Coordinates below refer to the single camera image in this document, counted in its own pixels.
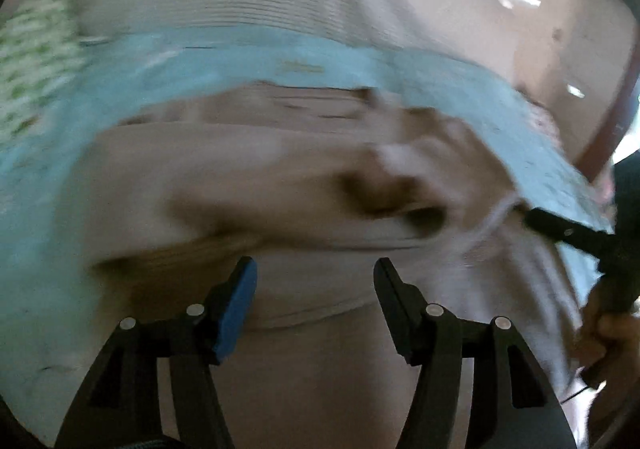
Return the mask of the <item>person's right hand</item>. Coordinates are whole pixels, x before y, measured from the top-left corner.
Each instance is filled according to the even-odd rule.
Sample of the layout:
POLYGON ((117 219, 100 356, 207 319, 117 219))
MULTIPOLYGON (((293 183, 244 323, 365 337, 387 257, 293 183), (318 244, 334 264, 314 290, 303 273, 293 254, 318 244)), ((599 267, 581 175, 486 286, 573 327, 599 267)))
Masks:
POLYGON ((604 382, 625 385, 639 379, 638 296, 628 295, 629 289, 602 277, 582 309, 574 354, 580 378, 593 389, 604 382))

